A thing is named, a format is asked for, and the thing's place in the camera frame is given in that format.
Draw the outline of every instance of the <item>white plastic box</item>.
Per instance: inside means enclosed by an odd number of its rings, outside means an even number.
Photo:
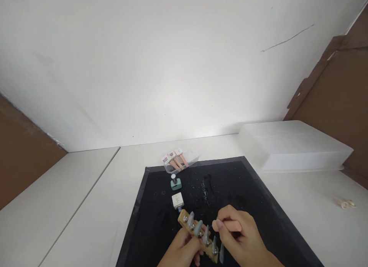
[[[298,120],[243,125],[239,143],[266,172],[341,170],[353,149]]]

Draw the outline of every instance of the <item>teal nail polish bottle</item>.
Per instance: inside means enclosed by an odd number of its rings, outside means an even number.
[[[181,189],[181,180],[179,178],[176,178],[175,174],[172,174],[170,185],[172,190]]]

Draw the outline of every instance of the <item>white table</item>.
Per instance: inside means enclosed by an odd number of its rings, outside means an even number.
[[[200,160],[244,155],[237,135],[121,147],[41,266],[115,267],[145,167],[176,147]],[[258,175],[325,266],[368,266],[368,191],[339,171]]]
[[[0,266],[38,267],[118,147],[69,153],[0,211]]]

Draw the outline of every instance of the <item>black mat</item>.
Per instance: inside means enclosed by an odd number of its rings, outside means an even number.
[[[177,177],[182,188],[173,191],[170,175],[162,166],[146,168],[117,267],[157,266],[181,228],[171,199],[178,192],[182,193],[184,209],[193,211],[194,218],[206,225],[211,225],[219,209],[228,204],[249,212],[267,249],[285,266],[322,266],[245,157],[197,162]],[[218,233],[211,233],[220,247]],[[200,265],[215,266],[206,255]],[[228,251],[224,266],[238,266]]]

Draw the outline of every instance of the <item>hand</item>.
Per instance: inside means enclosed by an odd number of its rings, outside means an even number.
[[[242,226],[240,233],[231,233],[223,225],[224,220],[237,220]],[[253,217],[245,211],[237,211],[231,205],[219,210],[216,220],[220,239],[233,258],[242,267],[283,266],[267,250]]]
[[[157,267],[189,267],[192,259],[199,266],[199,255],[203,255],[199,239],[191,237],[186,229],[181,228]]]

